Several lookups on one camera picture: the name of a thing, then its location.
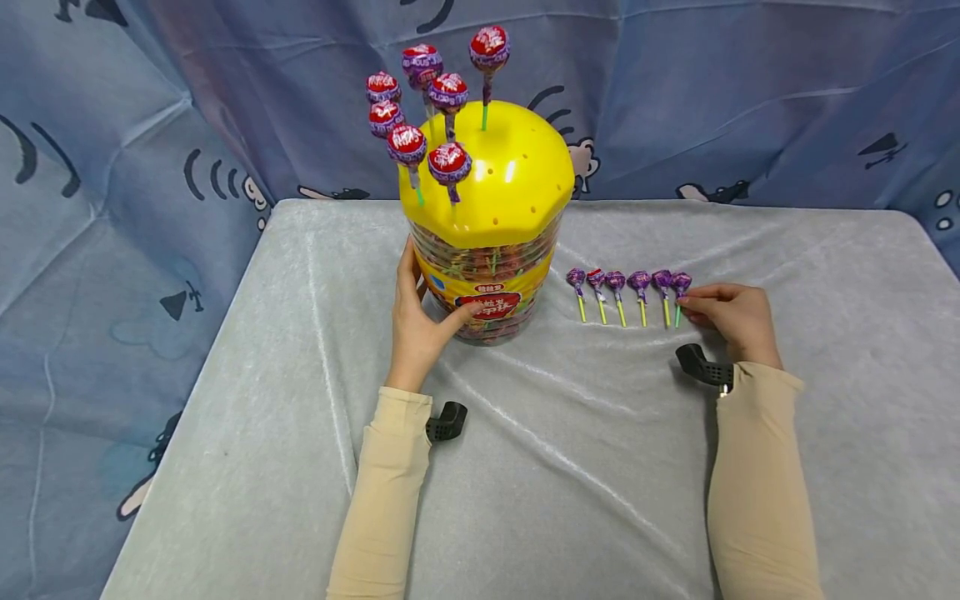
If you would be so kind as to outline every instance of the row of lollipops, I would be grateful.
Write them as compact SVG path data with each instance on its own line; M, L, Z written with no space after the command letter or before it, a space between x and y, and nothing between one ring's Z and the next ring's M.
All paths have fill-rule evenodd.
M484 27L470 41L470 61L483 73L483 122L481 130L487 130L487 113L492 98L493 74L510 58L510 39L498 25ZM444 115L446 143L441 144L427 159L430 174L445 185L450 203L460 202L457 183L467 178L473 160L457 140L454 125L457 113L469 99L469 90L457 73L444 72L444 59L430 44L419 44L403 51L401 65L407 82L423 97L430 127L437 112ZM420 206L423 193L420 191L418 169L427 157L426 137L423 132L407 124L399 102L402 90L396 78L380 71L367 78L367 100L370 107L370 131L387 142L390 158L407 168L410 186L417 192ZM431 132L431 138L437 135Z
M680 304L676 302L686 296L686 291L690 289L693 278L683 271L670 273L666 269L654 271L652 275L646 271L635 271L629 277L624 276L619 271L610 271L604 273L602 269L594 269L587 273L583 269L573 268L566 274L566 282L573 286L577 293L577 301L580 303L580 319L587 322L587 313L584 311L584 290L583 284L586 281L593 293L596 295L597 304L600 308L600 321L607 324L607 311L604 304L607 299L603 295L603 287L606 285L613 291L613 298L616 300L616 308L620 313L620 324L627 326L627 317L623 313L623 299L620 296L620 290L629 285L636 290L636 301L640 305L640 318L643 326L647 326L647 288L652 284L654 289L660 293L663 301L663 322L670 327L670 298L669 292L674 292L674 302L677 310L674 315L673 326L680 326Z

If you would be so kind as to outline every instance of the yellow dome lid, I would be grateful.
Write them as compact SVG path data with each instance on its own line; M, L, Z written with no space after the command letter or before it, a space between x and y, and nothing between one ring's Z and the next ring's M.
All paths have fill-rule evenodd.
M564 209L573 193L573 162L563 137L532 110L509 102L490 104L487 130L480 130L483 103L469 102L457 114L456 138L473 159L457 184L461 202L450 203L445 185L420 164L420 206L406 167L399 167L400 202L407 218L455 248L522 244L534 239ZM432 151L446 142L444 116L420 130Z

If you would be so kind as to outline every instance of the beige sleeve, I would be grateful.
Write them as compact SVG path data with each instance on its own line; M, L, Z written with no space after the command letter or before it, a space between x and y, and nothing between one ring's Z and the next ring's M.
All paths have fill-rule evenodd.
M820 600L813 519L793 426L804 384L738 363L717 400L720 441L708 501L710 549L727 600Z
M433 398L380 388L364 430L357 482L330 572L327 600L402 600L420 486L429 465Z

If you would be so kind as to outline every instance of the table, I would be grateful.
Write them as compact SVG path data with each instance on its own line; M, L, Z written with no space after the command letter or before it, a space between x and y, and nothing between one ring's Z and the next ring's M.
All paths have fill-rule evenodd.
M107 600L321 598L390 351L397 203L276 209ZM895 212L579 203L539 314L452 343L424 390L469 410L423 489L413 599L714 598L705 525L714 391L673 356L722 343L590 324L573 266L666 267L768 289L832 598L960 588L960 284Z

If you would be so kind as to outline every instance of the black plastic clip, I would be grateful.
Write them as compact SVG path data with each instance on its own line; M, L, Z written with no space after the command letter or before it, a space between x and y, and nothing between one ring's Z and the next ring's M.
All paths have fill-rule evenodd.
M459 402L448 402L439 417L426 422L426 439L431 443L452 440L460 435L467 420L467 407Z
M677 348L677 360L680 368L697 381L720 388L720 396L726 396L733 389L733 365L730 363L711 363L704 355L699 344L687 344Z

